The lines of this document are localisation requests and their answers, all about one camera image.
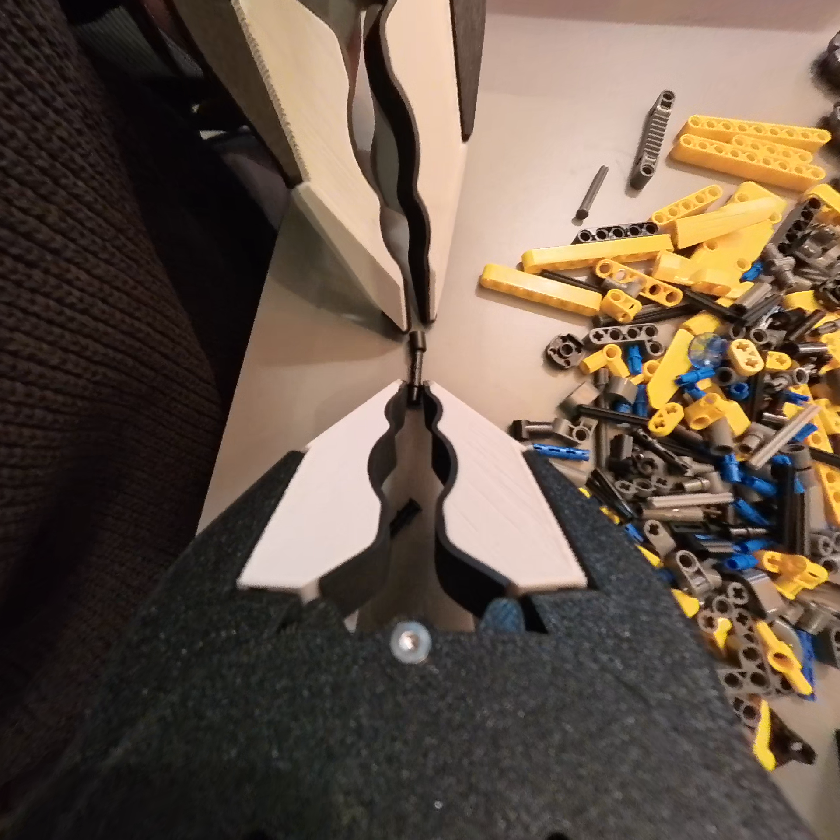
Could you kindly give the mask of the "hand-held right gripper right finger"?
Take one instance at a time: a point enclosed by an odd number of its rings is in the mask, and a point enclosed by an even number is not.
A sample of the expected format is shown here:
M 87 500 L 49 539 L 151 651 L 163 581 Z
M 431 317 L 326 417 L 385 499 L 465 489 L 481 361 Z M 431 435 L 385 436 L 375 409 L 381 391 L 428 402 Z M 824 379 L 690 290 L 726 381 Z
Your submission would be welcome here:
M 434 563 L 446 595 L 481 618 L 497 599 L 586 588 L 526 448 L 434 382 L 423 385 L 423 414 L 441 485 Z

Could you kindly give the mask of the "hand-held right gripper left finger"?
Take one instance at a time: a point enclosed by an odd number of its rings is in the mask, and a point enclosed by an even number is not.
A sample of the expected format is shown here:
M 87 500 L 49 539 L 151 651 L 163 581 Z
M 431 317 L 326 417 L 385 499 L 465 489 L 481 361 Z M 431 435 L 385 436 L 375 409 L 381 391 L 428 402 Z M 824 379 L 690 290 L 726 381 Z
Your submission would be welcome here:
M 239 589 L 323 599 L 350 615 L 384 586 L 391 513 L 383 486 L 406 405 L 406 383 L 394 381 L 307 444 Z

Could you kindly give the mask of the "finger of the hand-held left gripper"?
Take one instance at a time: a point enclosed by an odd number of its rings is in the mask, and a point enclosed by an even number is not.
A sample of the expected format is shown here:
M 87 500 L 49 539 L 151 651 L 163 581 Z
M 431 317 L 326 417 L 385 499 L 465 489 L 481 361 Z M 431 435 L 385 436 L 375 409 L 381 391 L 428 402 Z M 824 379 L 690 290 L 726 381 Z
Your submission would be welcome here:
M 463 182 L 463 141 L 449 2 L 384 2 L 364 40 L 386 202 L 402 211 L 418 316 L 434 322 Z
M 408 330 L 403 273 L 351 142 L 350 77 L 338 36 L 302 2 L 233 7 L 301 174 L 295 204 L 371 302 Z

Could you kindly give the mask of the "pile of mixed building pieces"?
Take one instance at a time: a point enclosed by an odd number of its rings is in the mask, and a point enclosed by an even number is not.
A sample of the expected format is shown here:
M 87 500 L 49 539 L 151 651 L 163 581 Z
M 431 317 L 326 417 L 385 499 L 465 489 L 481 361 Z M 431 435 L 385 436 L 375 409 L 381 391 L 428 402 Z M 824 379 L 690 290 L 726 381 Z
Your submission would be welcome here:
M 711 183 L 649 219 L 488 264 L 489 291 L 591 319 L 546 361 L 582 382 L 509 432 L 665 579 L 767 770 L 814 749 L 771 708 L 838 669 L 838 107 L 815 127 L 691 115 L 669 159 Z

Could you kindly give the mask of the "dark grey short axle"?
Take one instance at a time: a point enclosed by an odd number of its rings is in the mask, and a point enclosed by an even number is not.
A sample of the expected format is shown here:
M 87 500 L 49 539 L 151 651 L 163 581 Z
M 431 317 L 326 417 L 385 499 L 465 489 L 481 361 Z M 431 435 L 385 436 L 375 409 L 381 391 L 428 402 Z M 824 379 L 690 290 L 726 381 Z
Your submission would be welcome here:
M 609 167 L 605 164 L 601 165 L 594 174 L 591 183 L 588 185 L 583 198 L 575 212 L 574 220 L 583 222 L 590 216 L 592 206 L 596 197 L 602 189 L 604 180 L 609 172 Z

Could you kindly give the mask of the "grey toothed rack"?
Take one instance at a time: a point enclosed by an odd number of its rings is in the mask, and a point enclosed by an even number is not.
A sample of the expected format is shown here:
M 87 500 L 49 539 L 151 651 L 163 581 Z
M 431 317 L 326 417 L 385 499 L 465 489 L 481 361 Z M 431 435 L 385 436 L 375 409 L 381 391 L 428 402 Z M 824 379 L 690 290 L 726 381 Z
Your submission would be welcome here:
M 654 176 L 676 95 L 669 89 L 660 92 L 647 112 L 637 153 L 628 178 L 628 187 L 640 191 Z

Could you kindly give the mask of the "person's dark knit sweater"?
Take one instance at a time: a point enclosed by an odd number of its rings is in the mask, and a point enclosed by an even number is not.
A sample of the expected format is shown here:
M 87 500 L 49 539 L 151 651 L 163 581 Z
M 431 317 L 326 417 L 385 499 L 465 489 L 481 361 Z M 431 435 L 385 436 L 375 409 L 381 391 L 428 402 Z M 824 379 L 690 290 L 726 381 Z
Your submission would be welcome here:
M 2 2 L 2 828 L 195 532 L 276 237 L 123 11 Z

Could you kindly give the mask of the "group of dark toy wheels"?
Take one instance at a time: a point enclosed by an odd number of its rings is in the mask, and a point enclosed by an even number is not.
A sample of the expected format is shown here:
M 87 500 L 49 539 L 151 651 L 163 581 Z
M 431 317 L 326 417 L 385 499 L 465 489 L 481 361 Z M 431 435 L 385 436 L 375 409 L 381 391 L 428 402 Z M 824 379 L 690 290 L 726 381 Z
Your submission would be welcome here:
M 824 51 L 812 64 L 812 77 L 825 93 L 834 96 L 829 113 L 823 119 L 824 127 L 838 142 L 839 134 L 839 32 L 829 40 Z

